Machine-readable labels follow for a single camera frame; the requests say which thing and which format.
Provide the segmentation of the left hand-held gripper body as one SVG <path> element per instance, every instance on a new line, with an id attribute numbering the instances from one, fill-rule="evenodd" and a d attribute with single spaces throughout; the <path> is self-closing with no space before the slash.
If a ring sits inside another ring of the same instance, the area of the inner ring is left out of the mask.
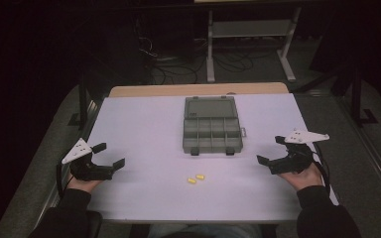
<path id="1" fill-rule="evenodd" d="M 62 158 L 62 164 L 69 164 L 70 173 L 80 180 L 108 180 L 112 179 L 114 171 L 109 166 L 99 166 L 92 161 L 92 147 L 85 140 L 78 141 Z"/>

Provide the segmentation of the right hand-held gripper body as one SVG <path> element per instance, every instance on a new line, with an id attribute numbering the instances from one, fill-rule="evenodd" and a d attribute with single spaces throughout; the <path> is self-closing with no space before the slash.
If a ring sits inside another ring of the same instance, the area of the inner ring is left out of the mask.
<path id="1" fill-rule="evenodd" d="M 287 145 L 287 156 L 281 159 L 270 161 L 270 171 L 272 175 L 284 173 L 300 173 L 307 169 L 314 161 L 314 152 L 308 143 L 328 140 L 327 134 L 319 134 L 309 131 L 295 129 L 285 137 Z"/>

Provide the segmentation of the person's left hand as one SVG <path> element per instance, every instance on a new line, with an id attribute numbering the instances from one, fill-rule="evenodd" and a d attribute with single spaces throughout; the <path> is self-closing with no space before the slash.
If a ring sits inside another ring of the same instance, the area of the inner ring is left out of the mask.
<path id="1" fill-rule="evenodd" d="M 72 174 L 68 174 L 68 183 L 66 187 L 68 189 L 78 189 L 88 193 L 92 193 L 92 191 L 101 184 L 101 180 L 80 180 L 75 178 Z"/>

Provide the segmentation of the person's right hand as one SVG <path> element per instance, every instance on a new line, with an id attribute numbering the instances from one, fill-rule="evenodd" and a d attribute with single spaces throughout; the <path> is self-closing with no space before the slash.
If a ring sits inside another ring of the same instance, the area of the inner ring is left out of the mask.
<path id="1" fill-rule="evenodd" d="M 279 177 L 287 181 L 296 191 L 309 186 L 323 185 L 321 173 L 315 164 L 311 164 L 300 173 L 284 173 Z"/>

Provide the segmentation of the black metal stand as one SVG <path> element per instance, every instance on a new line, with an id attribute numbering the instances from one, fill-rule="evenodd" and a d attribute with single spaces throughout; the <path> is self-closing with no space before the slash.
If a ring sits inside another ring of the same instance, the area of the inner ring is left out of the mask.
<path id="1" fill-rule="evenodd" d="M 364 124 L 376 124 L 377 119 L 370 109 L 361 108 L 362 78 L 357 67 L 353 69 L 351 86 L 351 116 L 355 124 L 362 128 Z"/>
<path id="2" fill-rule="evenodd" d="M 84 74 L 78 79 L 77 90 L 79 110 L 71 115 L 68 125 L 84 130 L 96 116 L 106 92 L 98 79 Z"/>

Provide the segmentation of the grey plastic organizer box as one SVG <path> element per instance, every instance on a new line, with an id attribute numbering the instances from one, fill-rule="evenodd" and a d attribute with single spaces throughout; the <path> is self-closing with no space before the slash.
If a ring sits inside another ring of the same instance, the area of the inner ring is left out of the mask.
<path id="1" fill-rule="evenodd" d="M 183 125 L 183 149 L 186 154 L 233 156 L 243 149 L 233 96 L 187 97 Z"/>

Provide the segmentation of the white metal stand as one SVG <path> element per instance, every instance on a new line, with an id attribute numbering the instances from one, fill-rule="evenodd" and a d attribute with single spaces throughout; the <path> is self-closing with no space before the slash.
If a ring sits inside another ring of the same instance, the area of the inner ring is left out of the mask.
<path id="1" fill-rule="evenodd" d="M 277 50 L 282 69 L 288 81 L 295 81 L 296 77 L 287 59 L 291 42 L 298 25 L 302 8 L 294 10 L 291 19 L 284 20 L 255 20 L 255 21 L 227 21 L 215 22 L 213 13 L 208 14 L 207 26 L 207 57 L 206 76 L 208 82 L 215 82 L 215 72 L 213 64 L 214 39 L 221 38 L 244 38 L 244 37 L 284 37 L 284 45 Z"/>

